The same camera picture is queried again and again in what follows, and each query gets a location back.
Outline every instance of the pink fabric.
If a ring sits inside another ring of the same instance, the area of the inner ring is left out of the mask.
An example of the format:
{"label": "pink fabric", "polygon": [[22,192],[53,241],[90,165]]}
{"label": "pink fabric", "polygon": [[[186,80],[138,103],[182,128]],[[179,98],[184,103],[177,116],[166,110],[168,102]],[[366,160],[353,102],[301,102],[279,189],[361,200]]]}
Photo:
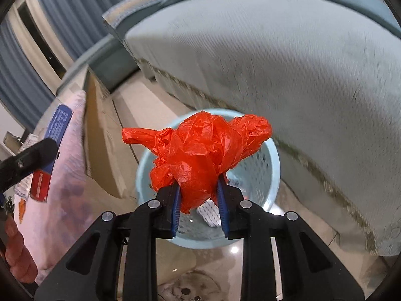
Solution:
{"label": "pink fabric", "polygon": [[82,139],[85,103],[85,91],[77,92],[66,103],[73,110],[73,116],[54,165],[47,203],[28,199],[19,224],[20,198],[15,196],[15,221],[38,266],[38,284],[95,220],[84,193],[87,179]]}

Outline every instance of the tile floor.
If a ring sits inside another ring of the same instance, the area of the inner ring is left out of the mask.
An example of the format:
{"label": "tile floor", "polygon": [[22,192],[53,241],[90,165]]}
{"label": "tile floor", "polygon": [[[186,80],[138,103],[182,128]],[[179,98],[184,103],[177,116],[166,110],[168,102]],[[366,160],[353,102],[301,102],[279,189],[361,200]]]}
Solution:
{"label": "tile floor", "polygon": [[[129,78],[127,82],[115,91],[112,99],[124,127],[146,127],[160,130],[178,116],[190,111],[179,100],[167,94],[157,82],[146,79],[141,72]],[[138,145],[133,145],[132,147],[137,158],[140,159],[144,147]],[[318,216],[302,206],[284,182],[281,182],[276,203],[284,211],[293,210],[299,213],[344,263],[361,285],[366,297],[383,280],[387,273],[388,265],[380,257],[341,250],[336,243],[336,232]],[[242,242],[236,242],[220,249],[193,251],[197,260],[196,270],[208,273],[212,279],[219,279],[219,282],[223,282],[220,283],[220,286],[223,293],[227,295],[227,300],[239,300]],[[276,280],[277,299],[280,300],[282,295],[279,275]],[[167,287],[166,285],[162,286],[159,291],[161,291],[160,293],[171,291],[171,284],[167,285]],[[164,298],[165,300],[176,300],[176,297],[172,295],[164,296]]]}

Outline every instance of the blue gripper pad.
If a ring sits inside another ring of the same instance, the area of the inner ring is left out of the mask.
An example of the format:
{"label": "blue gripper pad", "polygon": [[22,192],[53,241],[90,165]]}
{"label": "blue gripper pad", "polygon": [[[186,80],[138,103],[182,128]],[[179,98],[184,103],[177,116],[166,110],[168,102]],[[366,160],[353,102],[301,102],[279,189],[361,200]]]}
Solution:
{"label": "blue gripper pad", "polygon": [[229,214],[220,180],[217,181],[217,206],[219,207],[221,229],[227,238],[229,232]]}
{"label": "blue gripper pad", "polygon": [[173,207],[171,209],[171,232],[175,237],[178,231],[178,224],[180,223],[181,213],[181,189],[180,186],[177,188],[177,192],[174,197]]}

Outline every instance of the plastic basket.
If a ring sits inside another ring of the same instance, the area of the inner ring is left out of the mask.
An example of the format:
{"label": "plastic basket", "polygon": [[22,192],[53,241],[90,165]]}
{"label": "plastic basket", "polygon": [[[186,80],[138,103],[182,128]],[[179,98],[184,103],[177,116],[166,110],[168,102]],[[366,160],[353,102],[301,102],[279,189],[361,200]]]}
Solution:
{"label": "plastic basket", "polygon": [[[242,113],[227,109],[205,109],[214,115],[220,115],[226,120],[243,116]],[[177,129],[188,117],[188,113],[167,127]],[[136,174],[136,189],[138,202],[143,204],[154,199],[156,192],[151,188],[149,173],[153,168],[156,156],[148,149],[143,154]],[[241,189],[245,198],[268,211],[274,204],[280,183],[280,160],[272,139],[267,140],[253,155],[243,159],[236,167],[227,172],[229,184]],[[209,249],[226,246],[235,240],[224,237],[221,227],[210,227],[195,209],[190,215],[181,213],[177,236],[172,243],[192,249]]]}

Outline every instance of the window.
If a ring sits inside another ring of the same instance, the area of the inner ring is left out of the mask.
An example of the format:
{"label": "window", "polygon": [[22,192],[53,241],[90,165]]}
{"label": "window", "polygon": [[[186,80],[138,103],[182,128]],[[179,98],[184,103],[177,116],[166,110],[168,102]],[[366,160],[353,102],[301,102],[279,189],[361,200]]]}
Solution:
{"label": "window", "polygon": [[26,2],[23,2],[21,6],[18,8],[18,14],[27,28],[29,34],[31,34],[32,38],[36,42],[36,44],[41,49],[43,55],[45,56],[47,62],[49,62],[50,66],[57,73],[60,78],[63,78],[65,74],[65,68],[59,62],[59,60],[54,55],[53,51],[50,49],[49,45],[47,45],[45,39],[43,38],[41,32],[35,24],[35,21],[32,18],[31,12],[29,11],[28,5]]}

